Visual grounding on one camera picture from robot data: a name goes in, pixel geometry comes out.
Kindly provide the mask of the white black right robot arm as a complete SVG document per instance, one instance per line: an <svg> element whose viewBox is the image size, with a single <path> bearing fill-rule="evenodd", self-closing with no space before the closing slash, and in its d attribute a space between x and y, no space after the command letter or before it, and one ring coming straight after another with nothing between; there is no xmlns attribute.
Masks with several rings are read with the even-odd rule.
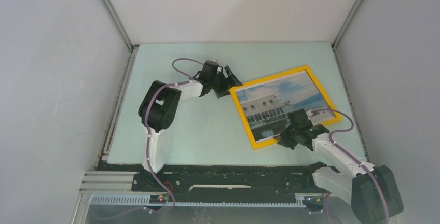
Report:
<svg viewBox="0 0 440 224"><path fill-rule="evenodd" d="M317 162L307 166L302 186L309 192L319 188L339 197L352 208L360 223L388 223L404 211L395 176L385 165L375 166L356 157L334 138L335 133L313 124L303 109L287 115L289 125L278 135L278 144L295 149L307 147L330 165Z"/></svg>

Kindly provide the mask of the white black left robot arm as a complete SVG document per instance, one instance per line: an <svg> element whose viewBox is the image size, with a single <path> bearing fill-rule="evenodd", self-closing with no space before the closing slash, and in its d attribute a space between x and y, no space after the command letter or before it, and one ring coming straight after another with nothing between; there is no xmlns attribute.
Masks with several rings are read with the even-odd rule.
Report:
<svg viewBox="0 0 440 224"><path fill-rule="evenodd" d="M192 76L178 69L175 63L184 60L201 64L201 70ZM222 66L216 61L202 63L190 58L177 58L171 66L186 79L173 83L153 81L138 109L145 133L142 167L149 172L144 178L144 185L151 191L160 190L164 184L164 177L158 173L164 166L159 136L173 123L180 101L203 97L211 91L217 98L222 98L230 95L231 88L243 85L228 65Z"/></svg>

